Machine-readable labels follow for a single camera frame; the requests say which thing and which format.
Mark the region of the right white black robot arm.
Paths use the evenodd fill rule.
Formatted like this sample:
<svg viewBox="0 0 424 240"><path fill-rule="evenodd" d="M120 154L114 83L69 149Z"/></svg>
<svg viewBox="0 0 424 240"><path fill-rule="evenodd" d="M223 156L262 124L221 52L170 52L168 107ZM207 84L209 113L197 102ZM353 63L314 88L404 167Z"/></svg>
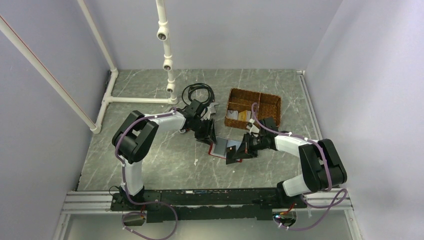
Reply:
<svg viewBox="0 0 424 240"><path fill-rule="evenodd" d="M226 148L226 162L253 159L260 150L267 149L298 157L301 173L277 184L275 200L280 207L289 207L300 195L329 190L347 181L347 172L330 139L311 140L279 131L273 117L261 119L258 124L258 132L250 131L239 146Z"/></svg>

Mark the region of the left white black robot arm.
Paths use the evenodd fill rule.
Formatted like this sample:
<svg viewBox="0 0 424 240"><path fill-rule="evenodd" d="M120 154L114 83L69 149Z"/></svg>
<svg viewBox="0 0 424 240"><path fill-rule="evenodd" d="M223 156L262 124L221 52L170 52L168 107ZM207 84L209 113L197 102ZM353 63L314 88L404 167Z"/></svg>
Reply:
<svg viewBox="0 0 424 240"><path fill-rule="evenodd" d="M142 179L142 161L147 156L158 133L192 131L196 141L213 145L217 142L215 121L217 103L209 105L193 100L183 108L172 107L158 114L132 111L112 138L115 156L121 163L122 181L119 187L124 204L131 210L144 203L145 186Z"/></svg>

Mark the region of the red leather card holder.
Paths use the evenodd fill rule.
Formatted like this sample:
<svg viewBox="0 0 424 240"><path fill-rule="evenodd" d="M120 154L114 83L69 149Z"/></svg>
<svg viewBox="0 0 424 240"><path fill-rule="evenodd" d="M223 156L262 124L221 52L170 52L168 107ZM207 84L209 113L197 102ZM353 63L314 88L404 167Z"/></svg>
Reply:
<svg viewBox="0 0 424 240"><path fill-rule="evenodd" d="M226 148L231 146L236 146L238 149L241 141L231 140L224 137L216 137L216 143L210 145L208 154L213 157L221 158L226 160Z"/></svg>

